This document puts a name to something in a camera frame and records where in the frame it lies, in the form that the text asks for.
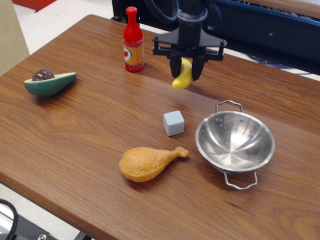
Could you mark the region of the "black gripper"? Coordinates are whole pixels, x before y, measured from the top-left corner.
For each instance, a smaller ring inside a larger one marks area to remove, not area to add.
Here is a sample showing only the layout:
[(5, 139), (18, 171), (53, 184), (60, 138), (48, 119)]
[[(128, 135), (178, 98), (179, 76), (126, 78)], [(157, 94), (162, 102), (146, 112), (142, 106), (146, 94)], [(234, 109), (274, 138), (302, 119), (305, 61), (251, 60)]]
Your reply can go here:
[(153, 54), (169, 57), (171, 75), (181, 74), (182, 57), (192, 59), (192, 80), (200, 78), (205, 62), (223, 60), (227, 41), (210, 35), (203, 30), (203, 24), (214, 8), (201, 8), (199, 13), (190, 8), (179, 9), (178, 28), (171, 32), (155, 34)]

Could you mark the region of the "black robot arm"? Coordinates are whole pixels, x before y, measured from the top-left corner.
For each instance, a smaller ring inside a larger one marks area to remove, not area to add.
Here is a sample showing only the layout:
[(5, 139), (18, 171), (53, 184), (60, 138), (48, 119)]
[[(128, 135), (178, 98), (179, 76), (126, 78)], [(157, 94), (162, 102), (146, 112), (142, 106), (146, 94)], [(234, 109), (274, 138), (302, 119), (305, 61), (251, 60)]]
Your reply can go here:
[(171, 75), (178, 77), (182, 58), (191, 58), (192, 80), (200, 78), (205, 63), (209, 60), (223, 60), (225, 39), (205, 32), (215, 29), (222, 21), (222, 15), (214, 0), (180, 0), (177, 4), (178, 28), (154, 35), (153, 54), (169, 58)]

